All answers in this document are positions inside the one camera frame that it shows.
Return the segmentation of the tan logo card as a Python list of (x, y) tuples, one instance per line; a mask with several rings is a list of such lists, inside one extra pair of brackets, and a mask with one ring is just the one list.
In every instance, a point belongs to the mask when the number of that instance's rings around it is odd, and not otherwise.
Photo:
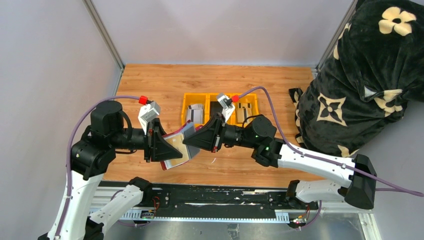
[(190, 159), (188, 147), (183, 143), (184, 135), (182, 133), (169, 135), (164, 139), (182, 154), (182, 157), (177, 160), (188, 161)]

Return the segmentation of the red leather card holder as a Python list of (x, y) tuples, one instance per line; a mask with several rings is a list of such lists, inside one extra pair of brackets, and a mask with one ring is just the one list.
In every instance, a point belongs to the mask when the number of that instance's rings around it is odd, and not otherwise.
[(195, 124), (189, 120), (179, 130), (163, 136), (170, 145), (182, 154), (182, 157), (162, 161), (161, 167), (163, 171), (181, 166), (200, 153), (200, 148), (183, 143), (184, 139), (195, 133), (195, 131)]

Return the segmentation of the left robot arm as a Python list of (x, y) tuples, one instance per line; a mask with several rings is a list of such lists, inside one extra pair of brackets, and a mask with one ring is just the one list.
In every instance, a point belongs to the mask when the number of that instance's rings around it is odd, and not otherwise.
[(104, 207), (89, 213), (97, 188), (116, 158), (117, 150), (142, 150), (146, 162), (182, 157), (182, 153), (164, 139), (157, 103), (145, 96), (139, 97), (138, 102), (141, 128), (132, 126), (119, 96), (100, 101), (84, 114), (90, 118), (90, 125), (78, 142), (68, 141), (64, 194), (52, 228), (41, 239), (102, 240), (129, 209), (152, 203), (152, 184), (135, 177)]

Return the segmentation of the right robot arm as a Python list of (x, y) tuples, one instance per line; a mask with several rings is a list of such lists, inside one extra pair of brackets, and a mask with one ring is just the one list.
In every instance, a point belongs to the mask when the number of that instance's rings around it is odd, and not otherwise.
[(285, 201), (292, 209), (314, 201), (344, 201), (363, 210), (374, 208), (377, 174), (367, 156), (337, 157), (292, 146), (277, 138), (276, 131), (262, 114), (247, 126), (237, 126), (227, 124), (222, 114), (215, 113), (183, 143), (212, 153), (222, 147), (249, 148), (253, 150), (251, 157), (264, 167), (297, 169), (322, 177), (290, 182)]

